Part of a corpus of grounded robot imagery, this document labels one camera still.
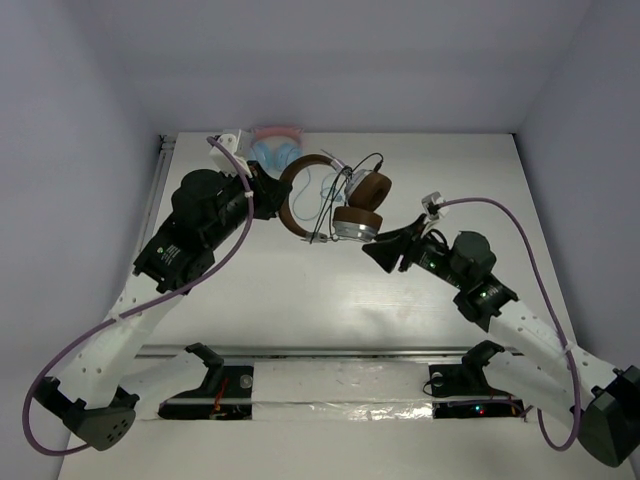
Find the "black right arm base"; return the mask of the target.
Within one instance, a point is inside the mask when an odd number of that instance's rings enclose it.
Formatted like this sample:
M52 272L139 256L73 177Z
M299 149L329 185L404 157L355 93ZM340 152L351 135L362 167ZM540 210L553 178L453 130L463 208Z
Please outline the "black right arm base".
M435 364L422 392L435 401L436 419L525 419L532 407L512 394L489 385L484 368L504 347L485 340L467 351L456 364Z

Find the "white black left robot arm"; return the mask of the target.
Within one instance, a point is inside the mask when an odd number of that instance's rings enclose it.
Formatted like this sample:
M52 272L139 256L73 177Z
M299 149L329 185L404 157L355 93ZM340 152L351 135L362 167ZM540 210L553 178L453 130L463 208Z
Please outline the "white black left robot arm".
M226 264L215 250L255 220L270 220L292 186L252 162L248 175L199 169L172 194L172 211L133 262L133 272L106 319L60 352L73 360L43 372L30 388L37 401L82 440L82 448L115 446L136 419L154 418L171 397L215 392L223 359L202 343L141 373L127 370L158 324L198 284Z

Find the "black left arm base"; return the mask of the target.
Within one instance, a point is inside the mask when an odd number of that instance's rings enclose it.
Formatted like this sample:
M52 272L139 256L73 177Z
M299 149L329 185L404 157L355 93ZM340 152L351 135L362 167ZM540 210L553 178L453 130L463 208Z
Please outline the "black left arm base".
M195 343L185 348L207 367L200 384L160 405L163 420L251 420L254 366L226 365L211 348Z

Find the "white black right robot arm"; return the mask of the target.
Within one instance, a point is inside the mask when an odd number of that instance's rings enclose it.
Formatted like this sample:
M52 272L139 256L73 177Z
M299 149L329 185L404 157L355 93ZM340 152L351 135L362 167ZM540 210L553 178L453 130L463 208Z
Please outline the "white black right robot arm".
M439 241L419 217L380 234L363 252L384 271L416 265L458 291L461 315L490 337L467 357L461 372L470 391L508 392L576 429L579 444L608 467L620 466L639 446L639 370L620 369L572 342L535 314L492 273L487 239L460 232Z

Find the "brown silver headphones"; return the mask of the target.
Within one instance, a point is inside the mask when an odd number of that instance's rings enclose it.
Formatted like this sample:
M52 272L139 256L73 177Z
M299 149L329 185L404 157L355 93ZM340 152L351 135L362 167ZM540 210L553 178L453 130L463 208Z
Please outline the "brown silver headphones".
M384 158L380 157L371 169L361 164L351 167L344 162L320 154L308 154L293 161L280 180L293 185L303 170L314 166L331 168L335 177L322 199L315 224L306 229L292 212L292 202L286 200L278 216L283 226L301 240L313 243L338 241L372 241L382 226L383 218L377 209L388 196L392 181L380 172Z

